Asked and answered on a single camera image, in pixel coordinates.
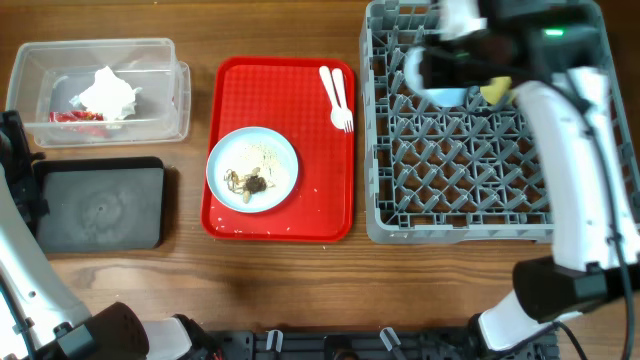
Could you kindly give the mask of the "clear plastic bin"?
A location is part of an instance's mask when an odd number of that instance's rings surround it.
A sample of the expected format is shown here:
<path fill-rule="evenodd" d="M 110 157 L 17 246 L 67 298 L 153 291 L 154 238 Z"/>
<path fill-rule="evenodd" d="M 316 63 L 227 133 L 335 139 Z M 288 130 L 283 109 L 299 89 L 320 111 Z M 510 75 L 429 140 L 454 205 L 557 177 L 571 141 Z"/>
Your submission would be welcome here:
<path fill-rule="evenodd" d="M 133 88 L 136 113 L 124 120 L 92 121 L 106 138 L 63 130 L 77 123 L 50 123 L 50 112 L 84 110 L 69 100 L 110 67 Z M 178 142 L 186 138 L 191 112 L 191 74 L 168 38 L 31 42 L 16 55 L 6 107 L 19 113 L 25 131 L 44 148 Z"/>

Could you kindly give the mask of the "red plastic tray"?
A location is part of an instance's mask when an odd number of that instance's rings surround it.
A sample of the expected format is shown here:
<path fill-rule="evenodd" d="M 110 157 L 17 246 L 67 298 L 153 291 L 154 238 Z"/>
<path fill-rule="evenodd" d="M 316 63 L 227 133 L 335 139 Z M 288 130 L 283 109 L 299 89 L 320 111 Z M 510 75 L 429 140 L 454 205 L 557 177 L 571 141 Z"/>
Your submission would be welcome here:
<path fill-rule="evenodd" d="M 327 66 L 343 73 L 347 103 L 355 105 L 355 75 L 337 59 L 232 57 L 219 67 L 209 144 L 234 130 L 265 127 L 293 146 L 300 175 L 291 195 L 272 210 L 242 214 L 203 189 L 200 219 L 219 239 L 337 242 L 354 212 L 355 137 L 336 129 L 319 75 Z"/>

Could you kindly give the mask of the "yellow plastic cup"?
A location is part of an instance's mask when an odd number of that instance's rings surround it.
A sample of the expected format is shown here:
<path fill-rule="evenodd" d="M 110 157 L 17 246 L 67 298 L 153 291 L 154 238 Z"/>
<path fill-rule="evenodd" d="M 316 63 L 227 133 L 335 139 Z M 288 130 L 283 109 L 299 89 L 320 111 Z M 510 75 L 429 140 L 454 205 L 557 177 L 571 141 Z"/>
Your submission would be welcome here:
<path fill-rule="evenodd" d="M 508 76 L 492 78 L 488 85 L 480 87 L 480 94 L 490 105 L 510 104 L 514 99 L 512 79 Z"/>

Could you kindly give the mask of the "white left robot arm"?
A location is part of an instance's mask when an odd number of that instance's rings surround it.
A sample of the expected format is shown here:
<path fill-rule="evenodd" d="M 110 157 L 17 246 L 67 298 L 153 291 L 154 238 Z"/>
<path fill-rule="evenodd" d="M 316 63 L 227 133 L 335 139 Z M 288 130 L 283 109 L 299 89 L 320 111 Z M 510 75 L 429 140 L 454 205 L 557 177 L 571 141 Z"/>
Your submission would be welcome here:
<path fill-rule="evenodd" d="M 31 231 L 48 211 L 18 112 L 1 115 L 1 356 L 4 359 L 219 359 L 184 315 L 142 322 L 116 302 L 90 313 L 55 273 Z"/>

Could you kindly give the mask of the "black tray bin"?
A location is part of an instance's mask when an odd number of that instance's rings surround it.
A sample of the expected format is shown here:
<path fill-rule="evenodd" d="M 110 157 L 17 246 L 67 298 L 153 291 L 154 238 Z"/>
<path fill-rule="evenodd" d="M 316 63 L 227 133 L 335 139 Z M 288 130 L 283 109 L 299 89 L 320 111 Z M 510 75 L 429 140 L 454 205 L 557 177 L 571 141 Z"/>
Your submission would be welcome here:
<path fill-rule="evenodd" d="M 151 249 L 163 235 L 165 168 L 153 156 L 40 161 L 48 213 L 35 238 L 45 253 Z"/>

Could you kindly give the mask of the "light blue plate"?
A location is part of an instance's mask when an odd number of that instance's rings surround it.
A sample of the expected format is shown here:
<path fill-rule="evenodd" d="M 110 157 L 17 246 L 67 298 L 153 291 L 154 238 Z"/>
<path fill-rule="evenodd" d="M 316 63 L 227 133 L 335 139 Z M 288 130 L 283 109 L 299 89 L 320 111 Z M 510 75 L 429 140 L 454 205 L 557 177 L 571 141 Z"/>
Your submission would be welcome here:
<path fill-rule="evenodd" d="M 228 190 L 223 178 L 231 169 L 239 175 L 261 169 L 274 184 L 254 194 L 248 204 Z M 265 212 L 280 205 L 293 192 L 299 177 L 299 160 L 291 143 L 278 132 L 264 127 L 244 127 L 217 141 L 206 162 L 206 189 L 224 207 L 244 214 Z"/>

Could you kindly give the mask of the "grey dishwasher rack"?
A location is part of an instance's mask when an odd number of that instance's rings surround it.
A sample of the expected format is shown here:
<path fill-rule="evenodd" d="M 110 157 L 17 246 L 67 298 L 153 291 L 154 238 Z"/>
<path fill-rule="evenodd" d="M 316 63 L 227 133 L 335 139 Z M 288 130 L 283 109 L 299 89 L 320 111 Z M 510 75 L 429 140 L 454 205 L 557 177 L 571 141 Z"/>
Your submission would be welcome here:
<path fill-rule="evenodd" d="M 550 242 L 553 215 L 536 143 L 517 105 L 489 105 L 478 90 L 437 107 L 410 94 L 407 50 L 437 33 L 424 1 L 374 1 L 360 38 L 366 118 L 367 232 L 384 244 L 471 240 Z M 639 166 L 616 81 L 611 129 L 633 219 Z"/>

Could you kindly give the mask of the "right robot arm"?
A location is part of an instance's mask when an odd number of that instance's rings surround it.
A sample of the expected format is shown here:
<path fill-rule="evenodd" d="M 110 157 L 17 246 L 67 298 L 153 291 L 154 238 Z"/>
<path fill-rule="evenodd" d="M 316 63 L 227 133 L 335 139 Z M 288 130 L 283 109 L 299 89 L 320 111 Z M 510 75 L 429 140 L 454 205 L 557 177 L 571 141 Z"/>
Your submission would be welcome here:
<path fill-rule="evenodd" d="M 439 42 L 407 54 L 409 88 L 451 107 L 452 90 L 509 78 L 536 143 L 554 223 L 551 255 L 516 264 L 512 291 L 472 319 L 476 353 L 512 353 L 569 319 L 622 300 L 622 355 L 630 358 L 639 233 L 611 129 L 601 34 L 588 9 L 441 1 L 437 12 Z"/>

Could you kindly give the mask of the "red snack wrapper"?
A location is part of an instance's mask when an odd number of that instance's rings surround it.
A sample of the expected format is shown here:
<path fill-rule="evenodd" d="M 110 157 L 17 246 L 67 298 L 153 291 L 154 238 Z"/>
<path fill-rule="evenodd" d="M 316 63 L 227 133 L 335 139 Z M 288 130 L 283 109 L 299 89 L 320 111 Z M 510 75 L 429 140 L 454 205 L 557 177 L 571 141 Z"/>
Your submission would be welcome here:
<path fill-rule="evenodd" d="M 85 122 L 102 122 L 103 120 L 104 117 L 102 114 L 84 110 L 49 113 L 50 123 L 77 123 L 77 126 L 63 127 L 63 130 L 83 133 L 94 137 L 106 138 L 109 135 L 109 132 L 105 127 L 97 125 L 85 125 Z"/>

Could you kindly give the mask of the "white plastic fork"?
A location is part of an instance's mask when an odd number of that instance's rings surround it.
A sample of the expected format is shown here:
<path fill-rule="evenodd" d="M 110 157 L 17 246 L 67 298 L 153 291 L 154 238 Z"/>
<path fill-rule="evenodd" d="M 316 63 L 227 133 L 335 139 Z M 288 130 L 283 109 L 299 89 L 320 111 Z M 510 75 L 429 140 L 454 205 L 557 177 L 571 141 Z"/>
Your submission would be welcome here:
<path fill-rule="evenodd" d="M 348 107 L 344 74 L 341 69 L 334 68 L 331 71 L 334 86 L 338 95 L 339 104 L 343 112 L 343 130 L 347 133 L 354 131 L 353 113 Z"/>

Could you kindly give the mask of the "white plastic spoon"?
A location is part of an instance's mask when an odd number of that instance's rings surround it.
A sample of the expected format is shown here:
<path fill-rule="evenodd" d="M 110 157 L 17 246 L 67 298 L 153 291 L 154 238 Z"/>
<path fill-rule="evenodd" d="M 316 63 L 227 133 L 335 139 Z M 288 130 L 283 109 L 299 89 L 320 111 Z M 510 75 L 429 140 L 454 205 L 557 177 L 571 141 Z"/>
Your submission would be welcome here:
<path fill-rule="evenodd" d="M 330 112 L 331 122 L 338 130 L 345 130 L 345 124 L 342 118 L 341 107 L 336 97 L 336 91 L 335 91 L 334 83 L 333 83 L 329 68 L 327 66 L 321 66 L 319 68 L 319 76 L 321 78 L 322 84 L 325 88 L 325 91 L 329 98 L 329 102 L 331 104 L 331 112 Z"/>

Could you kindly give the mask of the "white napkin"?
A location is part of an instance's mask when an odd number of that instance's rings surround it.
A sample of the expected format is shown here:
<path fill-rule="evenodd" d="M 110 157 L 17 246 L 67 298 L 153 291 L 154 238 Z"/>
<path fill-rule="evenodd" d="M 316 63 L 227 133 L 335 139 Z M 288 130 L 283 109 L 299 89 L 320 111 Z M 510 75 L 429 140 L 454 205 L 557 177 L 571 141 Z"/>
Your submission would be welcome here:
<path fill-rule="evenodd" d="M 88 112 L 99 114 L 105 121 L 114 122 L 136 113 L 136 95 L 141 91 L 141 87 L 133 88 L 106 66 L 96 71 L 94 83 L 72 97 L 69 103 L 75 108 L 82 106 Z"/>

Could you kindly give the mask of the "light blue bowl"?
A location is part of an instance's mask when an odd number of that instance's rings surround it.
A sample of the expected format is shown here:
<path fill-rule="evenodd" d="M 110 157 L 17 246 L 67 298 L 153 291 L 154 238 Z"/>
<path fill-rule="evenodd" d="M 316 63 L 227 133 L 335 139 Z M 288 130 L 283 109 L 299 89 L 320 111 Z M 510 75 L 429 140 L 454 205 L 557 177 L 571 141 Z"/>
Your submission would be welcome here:
<path fill-rule="evenodd" d="M 407 88 L 437 107 L 456 107 L 464 103 L 466 88 L 434 88 L 427 85 L 430 71 L 424 47 L 413 47 L 407 51 L 403 73 Z"/>

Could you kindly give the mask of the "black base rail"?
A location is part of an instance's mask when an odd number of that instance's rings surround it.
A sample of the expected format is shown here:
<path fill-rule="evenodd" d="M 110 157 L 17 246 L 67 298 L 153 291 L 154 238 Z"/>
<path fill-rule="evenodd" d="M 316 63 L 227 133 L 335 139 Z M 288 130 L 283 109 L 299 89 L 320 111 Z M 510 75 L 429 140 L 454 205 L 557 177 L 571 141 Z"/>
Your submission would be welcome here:
<path fill-rule="evenodd" d="M 359 359 L 455 360 L 477 359 L 474 341 L 463 327 L 403 332 L 287 332 L 271 330 L 212 331 L 218 359 L 324 360 L 347 351 Z"/>

